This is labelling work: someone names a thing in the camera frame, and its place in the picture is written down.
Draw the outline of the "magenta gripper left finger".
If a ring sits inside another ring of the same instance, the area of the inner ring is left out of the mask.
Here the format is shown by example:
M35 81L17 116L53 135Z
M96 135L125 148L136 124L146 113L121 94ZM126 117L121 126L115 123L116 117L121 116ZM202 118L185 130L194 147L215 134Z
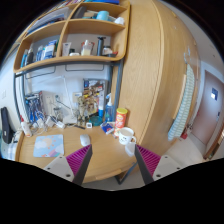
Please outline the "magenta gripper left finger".
M91 157L92 145L87 145L68 156L59 154L44 170L76 185L81 185Z

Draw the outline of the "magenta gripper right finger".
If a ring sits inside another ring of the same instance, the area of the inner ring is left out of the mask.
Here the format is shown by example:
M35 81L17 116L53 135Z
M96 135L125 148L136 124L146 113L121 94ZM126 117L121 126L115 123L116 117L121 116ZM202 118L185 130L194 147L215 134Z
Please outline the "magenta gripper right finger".
M135 157L145 184L150 184L181 170L181 166L170 156L159 156L139 145L135 145Z

